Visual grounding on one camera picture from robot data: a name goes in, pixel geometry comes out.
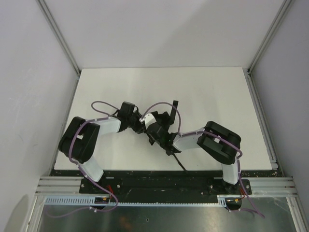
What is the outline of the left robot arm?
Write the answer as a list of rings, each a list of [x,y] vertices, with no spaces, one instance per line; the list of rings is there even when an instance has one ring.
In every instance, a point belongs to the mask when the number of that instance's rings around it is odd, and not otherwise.
[[[126,101],[114,114],[104,118],[86,120],[76,116],[62,135],[58,150],[77,165],[84,176],[98,182],[104,175],[93,155],[98,138],[122,132],[127,128],[138,134],[142,133],[143,125],[140,118],[138,107]]]

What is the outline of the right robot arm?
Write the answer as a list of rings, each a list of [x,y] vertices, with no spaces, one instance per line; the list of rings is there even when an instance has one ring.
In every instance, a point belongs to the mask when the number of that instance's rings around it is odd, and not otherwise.
[[[169,133],[157,122],[146,123],[145,127],[150,141],[156,142],[167,155],[176,156],[189,149],[202,149],[221,163],[224,182],[230,185],[239,183],[239,158],[242,152],[241,138],[236,133],[214,121],[209,121],[205,127],[196,131],[182,134]]]

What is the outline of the black folding umbrella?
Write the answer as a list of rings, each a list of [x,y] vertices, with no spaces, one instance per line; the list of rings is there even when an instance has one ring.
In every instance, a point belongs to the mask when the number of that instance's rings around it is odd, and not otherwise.
[[[154,117],[158,123],[157,129],[155,129],[157,135],[155,141],[160,145],[161,148],[165,150],[168,156],[173,156],[175,158],[178,165],[187,174],[188,171],[176,156],[176,153],[180,153],[180,151],[173,147],[173,139],[176,138],[176,135],[180,135],[180,128],[182,123],[181,115],[180,112],[178,111],[178,104],[179,101],[174,100],[172,103],[161,101],[153,105],[153,107],[157,105],[168,105],[171,107],[170,114],[167,111],[161,114],[159,114],[157,111],[154,112]],[[176,115],[178,115],[178,121],[179,121],[177,132],[169,133],[169,128],[172,124],[174,124]]]

